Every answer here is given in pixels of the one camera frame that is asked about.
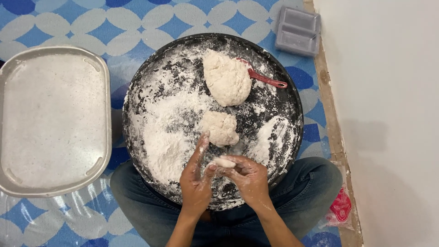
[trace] floor mat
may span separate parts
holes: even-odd
[[[110,69],[112,108],[120,112],[139,66],[164,44],[195,33],[228,33],[269,51],[300,91],[305,126],[299,157],[329,158],[326,120],[311,58],[274,48],[282,5],[300,0],[0,0],[0,59],[36,45],[74,44],[102,56]],[[127,221],[109,188],[129,156],[120,138],[104,174],[86,188],[45,199],[0,192],[0,245],[14,247],[148,246]],[[337,228],[314,228],[306,247],[341,246]]]

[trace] dough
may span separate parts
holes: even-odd
[[[244,63],[208,49],[203,66],[207,87],[218,104],[226,107],[245,101],[252,80]]]
[[[226,159],[221,159],[221,158],[215,158],[213,159],[213,161],[215,161],[215,163],[221,167],[225,167],[225,168],[233,168],[236,166],[235,162],[232,162],[230,160],[226,160]]]
[[[209,141],[218,147],[235,145],[239,141],[236,130],[236,117],[227,113],[204,113],[200,122],[202,131],[210,131]]]

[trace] white wall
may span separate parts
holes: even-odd
[[[439,246],[439,1],[314,5],[365,247]]]

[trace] rectangular baking tray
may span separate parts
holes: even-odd
[[[0,189],[50,197],[97,179],[111,155],[109,72],[81,47],[34,47],[0,69]]]
[[[316,56],[320,42],[320,15],[282,6],[275,46],[304,56]]]

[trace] red plastic spoon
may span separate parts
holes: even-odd
[[[270,79],[268,77],[259,75],[253,69],[252,65],[247,60],[242,59],[242,58],[236,58],[236,60],[238,60],[240,62],[243,62],[243,63],[245,63],[247,65],[247,67],[248,67],[248,69],[247,69],[248,70],[248,75],[250,76],[250,78],[254,78],[256,80],[260,80],[262,82],[265,82],[267,84],[273,85],[273,86],[278,87],[278,88],[287,88],[288,84],[286,84],[283,81],[273,80],[273,79]]]

